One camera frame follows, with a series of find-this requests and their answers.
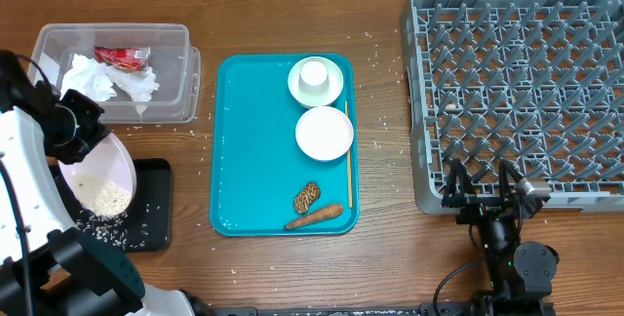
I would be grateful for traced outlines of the white-green bowl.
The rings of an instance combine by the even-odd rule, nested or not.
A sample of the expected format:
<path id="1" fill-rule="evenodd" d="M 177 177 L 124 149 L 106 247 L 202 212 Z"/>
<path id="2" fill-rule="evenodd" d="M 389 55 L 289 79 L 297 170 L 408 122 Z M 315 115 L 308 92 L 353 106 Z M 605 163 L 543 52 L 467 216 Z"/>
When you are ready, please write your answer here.
<path id="1" fill-rule="evenodd" d="M 329 73 L 329 87 L 327 93 L 321 99 L 306 99 L 299 93 L 299 72 L 303 63 L 307 60 L 318 60 L 322 62 Z M 334 103 L 342 93 L 344 86 L 344 76 L 339 66 L 330 59 L 322 57 L 309 57 L 299 60 L 291 68 L 288 76 L 288 87 L 292 97 L 303 107 L 313 108 L 318 106 L 328 106 Z"/>

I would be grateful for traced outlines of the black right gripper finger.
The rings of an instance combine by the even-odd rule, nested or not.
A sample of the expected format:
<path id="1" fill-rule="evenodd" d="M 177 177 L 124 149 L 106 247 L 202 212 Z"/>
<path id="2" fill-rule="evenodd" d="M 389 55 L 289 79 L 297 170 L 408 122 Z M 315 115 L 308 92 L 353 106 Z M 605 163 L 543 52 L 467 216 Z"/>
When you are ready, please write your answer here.
<path id="1" fill-rule="evenodd" d="M 448 173 L 446 198 L 467 199 L 475 196 L 476 190 L 472 184 L 472 178 L 461 161 L 457 158 L 453 159 Z"/>
<path id="2" fill-rule="evenodd" d="M 508 198 L 515 191 L 514 186 L 519 184 L 523 176 L 508 160 L 501 159 L 498 165 L 499 197 Z"/>

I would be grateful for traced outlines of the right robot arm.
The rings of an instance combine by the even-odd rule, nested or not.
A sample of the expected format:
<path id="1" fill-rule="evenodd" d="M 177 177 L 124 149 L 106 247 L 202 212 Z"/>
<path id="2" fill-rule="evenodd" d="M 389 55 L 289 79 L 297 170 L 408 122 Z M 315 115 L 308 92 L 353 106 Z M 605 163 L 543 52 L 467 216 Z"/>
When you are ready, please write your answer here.
<path id="1" fill-rule="evenodd" d="M 554 315 L 554 305 L 544 298 L 552 293 L 560 258 L 550 246 L 524 242 L 526 220 L 534 217 L 551 198 L 551 187 L 542 178 L 528 178 L 511 162 L 502 160 L 498 169 L 498 195 L 478 196 L 472 178 L 458 159 L 450 170 L 442 200 L 444 207 L 459 213 L 455 222 L 468 227 L 472 243 L 483 256 L 449 273 L 437 286 L 432 302 L 420 306 L 434 315 Z M 440 301 L 443 287 L 456 275 L 485 264 L 490 289 L 466 302 Z"/>

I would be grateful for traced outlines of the large white plate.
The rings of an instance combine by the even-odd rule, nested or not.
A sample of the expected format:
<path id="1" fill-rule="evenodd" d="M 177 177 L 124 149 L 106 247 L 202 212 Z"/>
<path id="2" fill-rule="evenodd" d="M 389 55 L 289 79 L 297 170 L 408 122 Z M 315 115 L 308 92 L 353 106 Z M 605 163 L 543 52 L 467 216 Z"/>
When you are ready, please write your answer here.
<path id="1" fill-rule="evenodd" d="M 125 145 L 110 133 L 82 162 L 59 164 L 77 201 L 98 217 L 115 217 L 131 205 L 137 173 Z"/>

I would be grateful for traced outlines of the white cup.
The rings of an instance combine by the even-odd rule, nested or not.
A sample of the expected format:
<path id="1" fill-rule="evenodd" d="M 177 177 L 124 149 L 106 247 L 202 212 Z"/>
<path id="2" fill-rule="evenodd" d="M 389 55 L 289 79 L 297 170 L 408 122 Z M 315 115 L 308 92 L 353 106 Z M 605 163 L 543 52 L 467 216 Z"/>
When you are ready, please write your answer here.
<path id="1" fill-rule="evenodd" d="M 321 99 L 328 91 L 329 73 L 318 60 L 307 60 L 299 72 L 299 93 L 306 99 Z"/>

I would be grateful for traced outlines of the small pink bowl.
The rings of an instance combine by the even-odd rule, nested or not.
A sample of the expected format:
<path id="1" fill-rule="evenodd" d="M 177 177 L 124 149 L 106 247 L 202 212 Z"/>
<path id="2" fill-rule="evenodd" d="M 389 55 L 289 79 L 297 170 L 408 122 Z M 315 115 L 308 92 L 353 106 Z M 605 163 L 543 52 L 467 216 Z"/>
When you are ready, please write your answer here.
<path id="1" fill-rule="evenodd" d="M 318 106 L 304 112 L 295 126 L 295 141 L 308 157 L 329 162 L 344 155 L 355 138 L 347 115 L 331 106 Z"/>

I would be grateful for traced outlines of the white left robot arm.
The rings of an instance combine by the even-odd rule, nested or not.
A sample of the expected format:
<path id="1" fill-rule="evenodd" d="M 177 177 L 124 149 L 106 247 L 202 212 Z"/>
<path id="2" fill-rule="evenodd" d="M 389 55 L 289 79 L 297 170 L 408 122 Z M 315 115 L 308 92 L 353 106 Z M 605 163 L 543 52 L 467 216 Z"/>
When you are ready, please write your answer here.
<path id="1" fill-rule="evenodd" d="M 31 82 L 1 53 L 1 310 L 7 315 L 210 315 L 184 290 L 143 283 L 132 262 L 76 227 L 77 201 L 49 167 L 85 161 L 109 130 L 77 92 Z"/>

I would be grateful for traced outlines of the red snack wrapper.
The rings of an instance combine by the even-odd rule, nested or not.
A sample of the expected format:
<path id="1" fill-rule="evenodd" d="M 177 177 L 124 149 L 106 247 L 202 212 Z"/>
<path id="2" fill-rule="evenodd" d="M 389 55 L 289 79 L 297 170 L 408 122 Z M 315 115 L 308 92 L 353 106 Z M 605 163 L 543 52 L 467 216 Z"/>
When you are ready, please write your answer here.
<path id="1" fill-rule="evenodd" d="M 99 61 L 118 69 L 139 71 L 147 66 L 151 56 L 150 48 L 108 48 L 94 46 L 94 54 Z"/>

